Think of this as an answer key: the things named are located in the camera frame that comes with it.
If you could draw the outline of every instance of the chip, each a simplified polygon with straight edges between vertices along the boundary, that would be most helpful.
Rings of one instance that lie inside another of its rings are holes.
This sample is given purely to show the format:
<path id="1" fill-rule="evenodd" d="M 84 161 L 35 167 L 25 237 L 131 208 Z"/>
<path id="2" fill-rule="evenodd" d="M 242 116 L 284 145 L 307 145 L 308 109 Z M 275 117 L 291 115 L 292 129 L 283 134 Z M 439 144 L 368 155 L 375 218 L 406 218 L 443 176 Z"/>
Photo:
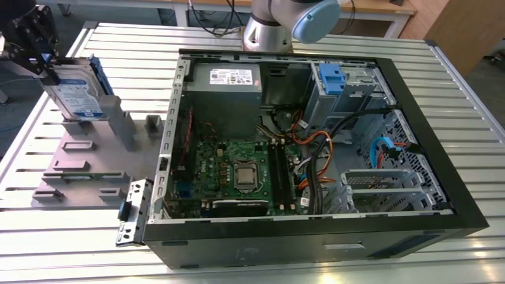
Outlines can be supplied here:
<path id="1" fill-rule="evenodd" d="M 255 184 L 256 173 L 252 168 L 238 169 L 238 184 L 239 185 L 254 185 Z"/>

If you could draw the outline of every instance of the motherboard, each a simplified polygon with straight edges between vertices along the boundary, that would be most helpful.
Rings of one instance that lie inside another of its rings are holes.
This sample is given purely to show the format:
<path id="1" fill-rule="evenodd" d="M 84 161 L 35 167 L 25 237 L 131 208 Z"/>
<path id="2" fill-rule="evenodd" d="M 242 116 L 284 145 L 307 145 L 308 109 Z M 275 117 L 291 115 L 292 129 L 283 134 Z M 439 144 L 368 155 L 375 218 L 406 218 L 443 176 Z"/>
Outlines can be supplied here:
<path id="1" fill-rule="evenodd" d="M 194 180 L 176 180 L 170 208 L 180 218 L 296 215 L 299 146 L 266 141 L 200 141 Z"/>

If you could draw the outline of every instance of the ram slot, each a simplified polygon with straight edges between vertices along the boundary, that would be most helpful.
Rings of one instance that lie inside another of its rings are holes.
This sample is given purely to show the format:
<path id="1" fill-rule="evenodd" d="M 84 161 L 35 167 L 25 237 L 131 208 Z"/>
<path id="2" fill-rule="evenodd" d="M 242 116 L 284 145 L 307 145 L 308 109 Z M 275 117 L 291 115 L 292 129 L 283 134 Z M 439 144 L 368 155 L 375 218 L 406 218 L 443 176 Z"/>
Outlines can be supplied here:
<path id="1" fill-rule="evenodd" d="M 280 186 L 280 176 L 279 176 L 279 168 L 278 168 L 278 147 L 275 144 L 268 145 L 268 167 L 271 169 L 271 182 L 272 182 L 272 200 L 274 206 L 276 208 L 283 205 L 282 198 L 282 186 Z"/>
<path id="2" fill-rule="evenodd" d="M 284 204 L 284 209 L 290 209 L 294 203 L 292 189 L 290 183 L 290 169 L 288 169 L 288 158 L 286 157 L 284 145 L 278 144 L 278 176 L 280 179 L 280 189 L 282 189 L 282 203 Z"/>

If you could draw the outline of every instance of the floor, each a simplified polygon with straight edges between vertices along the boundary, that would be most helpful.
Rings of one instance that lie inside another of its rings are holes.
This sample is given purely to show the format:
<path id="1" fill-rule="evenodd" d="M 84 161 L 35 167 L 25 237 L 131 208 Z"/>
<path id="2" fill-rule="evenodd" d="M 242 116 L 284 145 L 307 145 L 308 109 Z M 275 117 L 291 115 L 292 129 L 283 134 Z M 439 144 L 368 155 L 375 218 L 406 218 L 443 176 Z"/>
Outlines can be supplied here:
<path id="1" fill-rule="evenodd" d="M 71 16 L 64 17 L 56 5 L 51 5 L 56 27 L 62 40 L 63 54 L 70 49 L 86 21 L 116 22 L 124 24 L 175 25 L 174 11 L 146 8 L 111 8 L 78 6 L 71 7 Z M 228 13 L 206 12 L 199 14 L 202 23 L 208 28 L 226 27 L 223 21 Z M 243 22 L 250 15 L 242 14 Z M 191 26 L 198 26 L 195 16 L 190 14 Z M 232 28 L 239 26 L 236 18 Z M 484 60 L 468 76 L 468 82 L 487 104 L 499 122 L 505 125 L 505 71 L 499 70 Z M 39 100 L 42 88 L 38 82 L 13 74 L 0 67 L 0 88 L 11 97 L 9 105 L 0 105 L 0 158 L 17 137 L 18 131 Z"/>

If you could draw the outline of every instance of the white label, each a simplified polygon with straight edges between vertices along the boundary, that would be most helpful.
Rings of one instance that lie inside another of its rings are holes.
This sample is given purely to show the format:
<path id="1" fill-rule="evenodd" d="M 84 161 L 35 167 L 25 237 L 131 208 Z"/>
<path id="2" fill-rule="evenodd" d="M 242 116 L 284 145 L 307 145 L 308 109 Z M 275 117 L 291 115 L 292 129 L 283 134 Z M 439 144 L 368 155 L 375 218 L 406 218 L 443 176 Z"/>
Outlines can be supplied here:
<path id="1" fill-rule="evenodd" d="M 299 125 L 302 126 L 303 129 L 306 129 L 310 126 L 310 124 L 304 122 L 304 120 L 299 121 Z"/>
<path id="2" fill-rule="evenodd" d="M 303 197 L 300 199 L 300 205 L 302 206 L 310 207 L 310 202 L 311 202 L 310 198 Z"/>
<path id="3" fill-rule="evenodd" d="M 67 109 L 84 120 L 92 120 L 103 116 L 100 105 L 92 95 L 88 94 L 90 86 L 87 81 L 76 79 L 63 79 L 56 86 L 59 98 Z"/>
<path id="4" fill-rule="evenodd" d="M 247 69 L 212 69 L 211 85 L 252 85 L 254 71 Z"/>

